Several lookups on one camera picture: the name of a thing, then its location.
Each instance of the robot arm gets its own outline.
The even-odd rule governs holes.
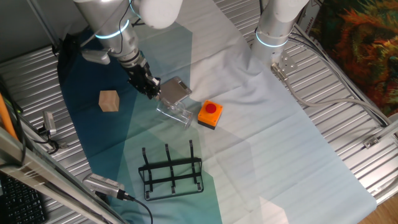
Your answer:
[[[134,13],[150,27],[163,29],[176,20],[182,0],[73,0],[105,51],[84,50],[91,62],[107,64],[116,57],[129,75],[129,83],[149,99],[159,98],[160,79],[152,76],[138,48],[130,18]]]
[[[279,63],[295,18],[308,0],[270,0],[261,14],[252,53],[267,67]]]

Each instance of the metal table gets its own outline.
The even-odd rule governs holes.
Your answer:
[[[240,30],[248,44],[251,44],[260,18],[259,1],[215,0],[215,3]],[[289,42],[286,52],[298,65],[298,70],[290,74],[289,79],[303,99],[315,102],[361,95],[354,85],[345,85],[310,50]],[[0,73],[10,86],[11,94],[24,109],[23,117],[31,125],[41,127],[42,111],[53,111],[57,126],[57,134],[53,139],[68,144],[67,149],[60,149],[53,157],[79,180],[91,173],[63,100],[57,76],[57,58],[51,47],[0,64]],[[363,141],[382,130],[382,127],[363,107],[338,103],[319,108],[304,106],[303,109],[337,155],[372,195],[380,192],[398,176],[398,148],[393,139],[383,141],[371,149],[364,147]],[[397,191],[398,187],[391,189],[377,200],[378,204]],[[45,203],[49,211],[49,224],[91,223],[91,220],[49,197]]]

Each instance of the orange handle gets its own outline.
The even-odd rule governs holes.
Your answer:
[[[2,118],[2,122],[4,123],[4,127],[6,128],[6,131],[12,137],[14,137],[16,140],[18,140],[17,133],[15,133],[14,127],[11,122],[10,114],[8,113],[7,106],[2,98],[1,93],[0,93],[0,115]]]

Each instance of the emergency stop button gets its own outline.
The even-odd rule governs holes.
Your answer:
[[[198,124],[214,130],[221,112],[223,112],[223,106],[206,100],[198,114]]]
[[[216,105],[214,105],[213,103],[207,104],[207,106],[206,106],[206,112],[207,113],[215,113],[216,110],[217,110]]]

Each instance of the teal fabric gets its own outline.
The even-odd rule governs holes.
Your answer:
[[[174,24],[167,32],[144,36],[138,32],[138,35],[141,40],[139,47],[153,76],[160,77],[162,82],[179,76],[189,86],[192,33]],[[98,43],[90,44],[88,48],[98,47]],[[137,91],[126,82],[127,74],[113,59],[109,65],[98,65],[79,55],[70,70],[58,68],[58,73],[60,80],[64,80],[61,85],[63,97],[94,173],[123,183],[126,192],[151,209],[154,223],[221,223],[213,178],[204,171],[203,193],[153,202],[146,202],[143,197],[143,183],[138,174],[138,167],[145,164],[141,148],[147,148],[150,163],[162,162],[167,160],[165,143],[170,146],[172,159],[179,159],[190,157],[188,141],[192,139],[194,154],[201,157],[196,129],[184,131],[180,126],[160,122],[157,102],[137,95]],[[101,90],[118,91],[118,112],[101,111],[98,106]],[[200,102],[190,99],[184,103],[193,112],[201,107]],[[183,167],[177,173],[189,170],[190,167]],[[170,171],[163,171],[161,175],[170,175]],[[176,185],[177,192],[196,187],[193,181],[191,184],[177,182]],[[171,194],[170,186],[171,183],[155,186],[154,194]],[[114,199],[111,206],[130,223],[150,222],[147,211],[136,203]]]

